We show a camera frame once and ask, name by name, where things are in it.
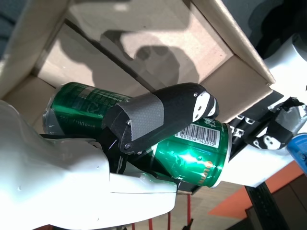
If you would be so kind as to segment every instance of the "blue object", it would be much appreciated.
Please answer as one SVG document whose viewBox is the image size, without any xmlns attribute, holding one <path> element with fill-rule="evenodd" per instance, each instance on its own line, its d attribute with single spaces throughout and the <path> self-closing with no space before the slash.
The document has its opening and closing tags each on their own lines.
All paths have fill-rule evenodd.
<svg viewBox="0 0 307 230">
<path fill-rule="evenodd" d="M 294 137 L 288 143 L 287 150 L 304 173 L 307 174 L 307 133 Z"/>
</svg>

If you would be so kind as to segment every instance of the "screw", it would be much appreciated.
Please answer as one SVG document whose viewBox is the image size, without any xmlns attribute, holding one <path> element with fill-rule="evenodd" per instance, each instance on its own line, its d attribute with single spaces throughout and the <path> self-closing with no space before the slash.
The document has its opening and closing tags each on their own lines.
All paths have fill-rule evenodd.
<svg viewBox="0 0 307 230">
<path fill-rule="evenodd" d="M 127 149 L 130 149 L 130 147 L 131 147 L 131 144 L 130 144 L 130 143 L 128 143 L 128 144 L 125 145 L 125 149 L 126 149 L 126 150 L 127 150 Z"/>
</svg>

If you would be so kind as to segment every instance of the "can lid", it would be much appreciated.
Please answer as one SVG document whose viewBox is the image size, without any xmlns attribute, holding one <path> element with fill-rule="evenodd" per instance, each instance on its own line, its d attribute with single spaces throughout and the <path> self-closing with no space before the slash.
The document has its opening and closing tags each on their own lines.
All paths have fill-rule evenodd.
<svg viewBox="0 0 307 230">
<path fill-rule="evenodd" d="M 232 147 L 232 133 L 231 133 L 230 126 L 228 124 L 225 124 L 225 125 L 227 126 L 227 131 L 228 131 L 228 148 L 227 148 L 227 152 L 226 152 L 225 162 L 224 162 L 224 166 L 223 166 L 223 169 L 221 171 L 219 178 L 217 179 L 215 184 L 213 186 L 211 186 L 210 188 L 215 188 L 216 186 L 219 185 L 219 183 L 222 180 L 222 176 L 225 172 L 225 168 L 228 166 L 228 162 L 229 162 L 229 158 L 230 158 L 230 152 L 231 152 L 231 147 Z"/>
</svg>

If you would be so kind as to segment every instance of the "green can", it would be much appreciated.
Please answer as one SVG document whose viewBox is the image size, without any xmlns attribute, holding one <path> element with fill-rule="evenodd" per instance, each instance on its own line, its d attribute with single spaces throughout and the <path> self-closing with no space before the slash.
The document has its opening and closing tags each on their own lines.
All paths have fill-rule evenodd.
<svg viewBox="0 0 307 230">
<path fill-rule="evenodd" d="M 46 134 L 97 138 L 106 112 L 130 97 L 70 82 L 57 88 L 43 114 Z"/>
<path fill-rule="evenodd" d="M 174 136 L 161 141 L 130 162 L 198 186 L 216 187 L 228 164 L 232 143 L 228 124 L 200 119 Z"/>
</svg>

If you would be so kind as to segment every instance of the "barcode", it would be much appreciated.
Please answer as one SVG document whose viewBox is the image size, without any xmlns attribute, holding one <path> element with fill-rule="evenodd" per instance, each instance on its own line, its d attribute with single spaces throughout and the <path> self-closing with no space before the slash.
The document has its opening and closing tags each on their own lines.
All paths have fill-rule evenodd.
<svg viewBox="0 0 307 230">
<path fill-rule="evenodd" d="M 220 131 L 211 128 L 206 128 L 191 124 L 179 133 L 175 134 L 175 137 L 190 140 L 203 145 L 218 148 L 220 143 Z"/>
</svg>

